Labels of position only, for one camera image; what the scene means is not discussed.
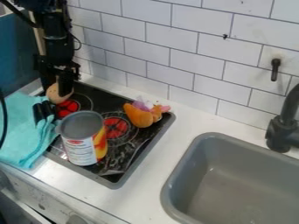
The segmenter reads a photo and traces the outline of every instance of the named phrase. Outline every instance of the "blue panel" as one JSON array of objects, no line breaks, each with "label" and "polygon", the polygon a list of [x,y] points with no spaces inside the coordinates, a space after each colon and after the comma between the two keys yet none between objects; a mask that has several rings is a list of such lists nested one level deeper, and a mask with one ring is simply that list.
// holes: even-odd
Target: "blue panel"
[{"label": "blue panel", "polygon": [[0,17],[0,88],[5,95],[38,78],[34,53],[38,48],[32,28],[14,14]]}]

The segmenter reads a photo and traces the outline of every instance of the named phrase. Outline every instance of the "red burner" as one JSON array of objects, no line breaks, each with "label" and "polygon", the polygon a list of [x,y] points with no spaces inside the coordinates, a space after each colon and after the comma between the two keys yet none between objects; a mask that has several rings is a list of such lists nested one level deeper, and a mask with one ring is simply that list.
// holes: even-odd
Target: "red burner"
[{"label": "red burner", "polygon": [[61,102],[56,106],[57,115],[60,119],[64,118],[65,116],[68,116],[73,112],[78,111],[79,107],[79,103],[73,100]]},{"label": "red burner", "polygon": [[119,117],[106,118],[104,124],[106,126],[107,139],[122,137],[127,133],[129,126],[126,120]]}]

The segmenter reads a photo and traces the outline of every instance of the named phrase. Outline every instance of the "burner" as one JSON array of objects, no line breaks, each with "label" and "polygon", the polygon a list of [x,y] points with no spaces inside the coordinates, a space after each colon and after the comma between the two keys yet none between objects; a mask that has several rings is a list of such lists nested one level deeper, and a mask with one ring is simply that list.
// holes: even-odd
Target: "burner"
[{"label": "burner", "polygon": [[56,106],[56,114],[59,119],[62,119],[73,112],[79,110],[93,110],[93,108],[94,104],[88,96],[74,93],[68,100]]},{"label": "burner", "polygon": [[135,127],[123,112],[101,114],[105,119],[109,147],[118,147],[136,137],[139,129]]},{"label": "burner", "polygon": [[67,100],[64,102],[61,102],[56,106],[56,113],[58,115],[58,118],[62,119],[65,116],[68,116],[72,114],[73,112],[76,112],[80,110],[80,105],[77,101],[74,100]]},{"label": "burner", "polygon": [[120,117],[109,117],[104,122],[107,139],[122,137],[128,131],[128,122]]}]

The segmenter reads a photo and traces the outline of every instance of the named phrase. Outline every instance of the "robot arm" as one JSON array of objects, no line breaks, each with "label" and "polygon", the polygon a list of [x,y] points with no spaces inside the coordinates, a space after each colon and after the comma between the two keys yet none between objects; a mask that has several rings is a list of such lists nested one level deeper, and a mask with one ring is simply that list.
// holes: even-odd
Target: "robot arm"
[{"label": "robot arm", "polygon": [[0,2],[31,27],[44,31],[45,55],[34,55],[35,69],[40,72],[44,90],[57,81],[59,96],[72,93],[73,81],[80,77],[80,65],[73,62],[75,37],[70,32],[72,26],[66,0],[14,0],[15,5],[33,12],[36,23],[8,0]]}]

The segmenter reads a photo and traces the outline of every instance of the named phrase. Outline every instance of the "white countertop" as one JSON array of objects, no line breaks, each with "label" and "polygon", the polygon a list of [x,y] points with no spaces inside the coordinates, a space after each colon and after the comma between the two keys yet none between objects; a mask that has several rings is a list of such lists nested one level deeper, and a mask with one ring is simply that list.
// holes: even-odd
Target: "white countertop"
[{"label": "white countertop", "polygon": [[[265,147],[265,130],[159,99],[88,74],[82,75],[82,81],[128,98],[135,99],[142,95],[153,102],[171,105],[177,119],[120,189],[108,189],[48,158],[28,173],[61,192],[133,224],[177,223],[163,210],[160,191],[194,137],[206,132],[219,132]],[[297,154],[296,151],[289,153],[299,158]]]}]

